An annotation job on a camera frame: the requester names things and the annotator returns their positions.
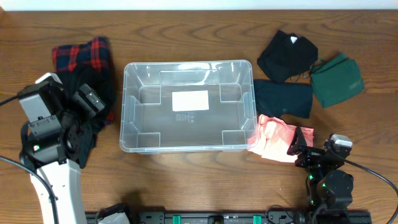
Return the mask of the red navy plaid cloth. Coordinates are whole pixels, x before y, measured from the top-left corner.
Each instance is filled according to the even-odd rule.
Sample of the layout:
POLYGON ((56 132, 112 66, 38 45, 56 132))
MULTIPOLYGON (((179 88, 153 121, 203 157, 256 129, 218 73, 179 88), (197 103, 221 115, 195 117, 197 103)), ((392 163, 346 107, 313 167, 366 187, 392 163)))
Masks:
MULTIPOLYGON (((61 45, 52 49, 52 62, 55 73, 68 71, 71 72, 79 65, 89 65, 97 72, 105 74, 109 72, 112 84, 112 73, 110 69, 111 53, 109 42, 106 37, 95 37, 85 44, 79 45, 61 45)), ((108 123, 114 121, 114 113, 108 115, 108 123)))

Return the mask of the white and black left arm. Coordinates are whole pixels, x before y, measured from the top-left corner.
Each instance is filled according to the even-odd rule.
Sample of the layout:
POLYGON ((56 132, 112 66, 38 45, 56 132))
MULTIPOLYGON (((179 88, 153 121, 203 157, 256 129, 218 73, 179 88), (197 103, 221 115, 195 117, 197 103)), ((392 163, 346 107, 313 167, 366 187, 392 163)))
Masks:
POLYGON ((105 103, 87 84, 72 95, 56 81, 25 87, 17 98, 28 117, 21 127, 21 163, 39 198, 44 223, 86 223, 80 187, 81 126, 105 103))

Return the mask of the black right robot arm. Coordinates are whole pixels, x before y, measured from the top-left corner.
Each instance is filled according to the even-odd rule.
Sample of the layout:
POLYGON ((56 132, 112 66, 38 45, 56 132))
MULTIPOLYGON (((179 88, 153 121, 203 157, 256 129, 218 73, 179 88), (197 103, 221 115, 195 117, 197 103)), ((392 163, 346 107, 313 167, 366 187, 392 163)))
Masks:
POLYGON ((308 201, 312 208, 345 210, 353 201, 353 176, 340 170, 350 155, 350 138, 331 134, 323 148, 308 146, 301 128, 296 128, 287 151, 297 156, 295 166, 307 173, 308 201))

